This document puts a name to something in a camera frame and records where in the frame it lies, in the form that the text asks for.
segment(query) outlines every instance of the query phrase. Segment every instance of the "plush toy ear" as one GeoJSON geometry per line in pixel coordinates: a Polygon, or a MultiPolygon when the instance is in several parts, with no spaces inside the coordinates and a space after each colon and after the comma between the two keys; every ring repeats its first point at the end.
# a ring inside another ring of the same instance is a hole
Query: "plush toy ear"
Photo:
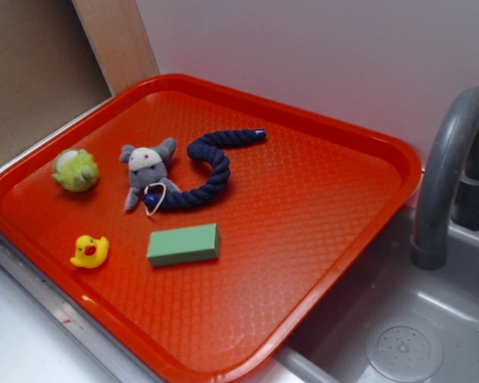
{"type": "Polygon", "coordinates": [[[54,174],[52,174],[51,176],[52,176],[52,178],[53,178],[54,180],[56,180],[60,185],[62,185],[62,178],[61,178],[60,174],[54,173],[54,174]]]}
{"type": "Polygon", "coordinates": [[[160,155],[161,159],[163,160],[163,163],[165,164],[165,166],[167,166],[170,160],[172,159],[174,152],[176,151],[176,147],[177,147],[177,141],[169,137],[158,146],[152,148],[152,150],[154,150],[156,153],[160,155]]]}
{"type": "Polygon", "coordinates": [[[129,157],[131,156],[131,153],[135,150],[135,147],[132,145],[125,145],[121,149],[121,156],[119,157],[119,161],[122,163],[128,163],[129,157]]]}

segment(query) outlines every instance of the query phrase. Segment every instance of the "sink drain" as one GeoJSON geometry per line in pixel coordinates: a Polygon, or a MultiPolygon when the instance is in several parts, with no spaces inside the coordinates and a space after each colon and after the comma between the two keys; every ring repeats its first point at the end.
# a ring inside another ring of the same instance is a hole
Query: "sink drain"
{"type": "Polygon", "coordinates": [[[366,355],[384,377],[415,383],[431,377],[443,361],[440,338],[413,318],[389,318],[378,323],[366,339],[366,355]]]}

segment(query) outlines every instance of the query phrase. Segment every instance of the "rectangular sponge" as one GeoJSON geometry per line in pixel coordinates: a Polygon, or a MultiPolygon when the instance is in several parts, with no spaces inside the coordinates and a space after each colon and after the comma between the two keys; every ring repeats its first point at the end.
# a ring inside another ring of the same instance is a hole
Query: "rectangular sponge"
{"type": "Polygon", "coordinates": [[[217,259],[220,232],[216,223],[151,234],[148,260],[153,266],[217,259]]]}

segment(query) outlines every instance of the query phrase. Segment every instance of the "rope toy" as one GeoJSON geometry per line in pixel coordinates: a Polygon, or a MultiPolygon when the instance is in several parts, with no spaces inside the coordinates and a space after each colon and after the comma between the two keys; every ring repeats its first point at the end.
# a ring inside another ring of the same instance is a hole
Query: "rope toy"
{"type": "Polygon", "coordinates": [[[227,186],[231,175],[230,160],[220,148],[238,148],[266,139],[264,129],[225,130],[207,133],[193,141],[187,148],[188,157],[195,161],[207,162],[212,166],[208,181],[191,191],[171,191],[163,198],[161,194],[146,193],[146,208],[163,210],[193,209],[213,201],[227,186]]]}

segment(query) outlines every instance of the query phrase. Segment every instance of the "rubber duck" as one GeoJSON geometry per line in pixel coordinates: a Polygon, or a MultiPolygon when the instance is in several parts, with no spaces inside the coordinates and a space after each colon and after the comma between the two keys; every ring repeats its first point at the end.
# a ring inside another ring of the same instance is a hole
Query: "rubber duck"
{"type": "Polygon", "coordinates": [[[75,245],[76,251],[70,261],[76,267],[99,267],[109,253],[109,241],[105,237],[94,239],[90,235],[82,235],[78,237],[75,245]]]}

